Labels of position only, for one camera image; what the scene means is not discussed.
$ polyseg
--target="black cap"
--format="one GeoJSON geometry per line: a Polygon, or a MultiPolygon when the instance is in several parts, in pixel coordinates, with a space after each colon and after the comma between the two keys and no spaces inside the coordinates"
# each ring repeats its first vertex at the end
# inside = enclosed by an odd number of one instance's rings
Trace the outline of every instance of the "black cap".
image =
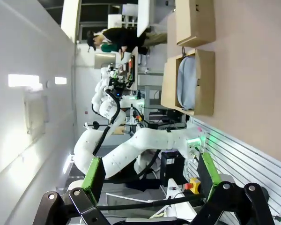
{"type": "Polygon", "coordinates": [[[96,46],[94,44],[93,38],[95,38],[96,36],[94,35],[94,32],[89,30],[86,35],[88,37],[87,43],[88,43],[89,47],[93,47],[94,51],[95,51],[96,50],[96,46]]]}

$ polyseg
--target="bolt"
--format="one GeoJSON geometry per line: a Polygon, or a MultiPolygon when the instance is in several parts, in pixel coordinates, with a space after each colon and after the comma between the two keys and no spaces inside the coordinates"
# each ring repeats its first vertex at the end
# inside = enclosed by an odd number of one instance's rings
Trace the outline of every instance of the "bolt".
{"type": "Polygon", "coordinates": [[[79,195],[79,194],[80,194],[80,191],[79,191],[79,190],[74,191],[74,195],[75,195],[75,196],[77,196],[77,195],[79,195]]]}
{"type": "Polygon", "coordinates": [[[255,187],[253,185],[249,186],[250,191],[255,191],[255,187]]]}
{"type": "Polygon", "coordinates": [[[52,200],[52,199],[55,198],[55,196],[54,196],[54,194],[50,194],[50,195],[48,196],[48,198],[52,200]]]}
{"type": "Polygon", "coordinates": [[[224,188],[225,190],[228,190],[228,189],[230,188],[230,185],[229,185],[229,184],[224,184],[224,185],[223,185],[223,188],[224,188]]]}

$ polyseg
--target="cardboard box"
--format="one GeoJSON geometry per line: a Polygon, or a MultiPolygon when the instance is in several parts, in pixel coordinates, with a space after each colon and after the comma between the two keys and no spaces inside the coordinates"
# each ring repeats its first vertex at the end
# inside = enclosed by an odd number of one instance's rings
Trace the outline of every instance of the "cardboard box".
{"type": "Polygon", "coordinates": [[[182,55],[169,58],[164,66],[163,89],[161,105],[176,109],[190,116],[213,115],[214,85],[215,85],[215,53],[204,50],[191,50],[187,56],[195,56],[196,78],[198,86],[195,92],[195,107],[193,110],[182,110],[177,98],[177,76],[182,55]]]}
{"type": "Polygon", "coordinates": [[[216,39],[213,0],[176,0],[177,45],[198,47],[216,39]]]}

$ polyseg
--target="gray cloth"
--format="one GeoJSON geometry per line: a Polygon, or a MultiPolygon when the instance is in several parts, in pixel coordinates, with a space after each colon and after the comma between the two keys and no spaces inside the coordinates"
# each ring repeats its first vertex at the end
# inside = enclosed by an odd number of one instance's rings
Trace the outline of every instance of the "gray cloth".
{"type": "Polygon", "coordinates": [[[185,57],[179,65],[177,78],[177,98],[184,110],[194,109],[196,87],[195,57],[185,57]]]}

